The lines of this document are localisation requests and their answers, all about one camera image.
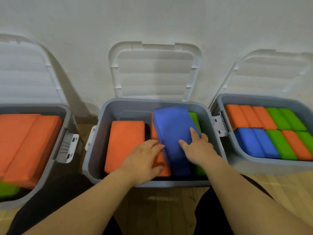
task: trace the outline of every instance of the blue foam block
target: blue foam block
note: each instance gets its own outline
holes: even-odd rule
[[[238,128],[234,133],[239,146],[246,154],[256,158],[265,158],[261,145],[252,129]]]
[[[278,153],[277,149],[275,148],[265,130],[260,128],[253,128],[252,131],[259,141],[265,157],[280,159],[280,154]]]
[[[189,161],[178,140],[182,139],[188,144],[192,142],[190,128],[194,128],[200,135],[193,122],[187,107],[178,106],[153,112],[153,123],[173,176],[190,176]]]

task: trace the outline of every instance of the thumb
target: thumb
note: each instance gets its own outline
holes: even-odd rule
[[[188,143],[186,143],[184,140],[181,140],[181,139],[178,141],[178,143],[179,143],[179,145],[182,147],[182,150],[184,150],[184,151],[185,151],[185,150],[187,149],[187,147],[189,146]]]
[[[155,177],[157,177],[162,171],[164,167],[163,166],[157,166],[151,169],[151,180]]]

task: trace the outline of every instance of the storage bin lid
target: storage bin lid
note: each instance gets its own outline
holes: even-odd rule
[[[109,52],[116,97],[188,101],[201,59],[191,44],[120,42]]]
[[[46,51],[36,42],[0,34],[0,102],[68,105]]]
[[[307,53],[252,51],[233,65],[215,99],[221,93],[285,97],[308,73],[311,64]]]

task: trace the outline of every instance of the orange foam block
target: orange foam block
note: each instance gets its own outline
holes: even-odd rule
[[[250,128],[263,128],[263,125],[256,113],[253,111],[251,106],[240,106],[242,112],[244,113]]]
[[[133,148],[145,141],[143,121],[113,121],[104,171],[111,173],[120,168]]]
[[[159,140],[159,137],[157,136],[157,132],[156,129],[154,127],[154,123],[153,123],[153,113],[152,113],[152,117],[151,117],[151,132],[150,132],[150,138],[151,139],[157,139]]]
[[[285,137],[286,141],[289,143],[290,147],[294,151],[298,160],[312,161],[313,156],[307,147],[303,144],[301,139],[298,137],[296,132],[291,130],[281,130],[281,133]]]
[[[152,168],[154,168],[156,166],[163,166],[164,167],[163,171],[159,174],[159,176],[170,176],[172,174],[171,173],[171,169],[170,169],[170,167],[168,166],[168,164],[167,164],[167,162],[165,160],[163,151],[161,151],[156,156],[156,158],[154,159]]]
[[[260,119],[260,121],[263,125],[263,128],[265,130],[268,130],[268,129],[277,130],[277,126],[276,126],[274,120],[272,119],[272,117],[269,115],[269,113],[267,112],[267,110],[264,107],[252,106],[252,109],[256,113],[258,118]]]
[[[41,178],[63,121],[59,116],[39,116],[29,130],[4,177],[4,182],[33,189]]]
[[[225,110],[230,124],[235,131],[237,128],[249,128],[249,123],[239,105],[226,105]]]
[[[39,114],[0,115],[0,181]]]

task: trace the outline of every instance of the wooden floor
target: wooden floor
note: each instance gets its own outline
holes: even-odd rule
[[[78,124],[86,143],[92,124]],[[272,197],[313,227],[313,171],[275,176],[247,175]],[[193,234],[194,210],[205,188],[138,189],[129,191],[114,216],[126,234]],[[5,234],[18,209],[0,211],[0,235]]]

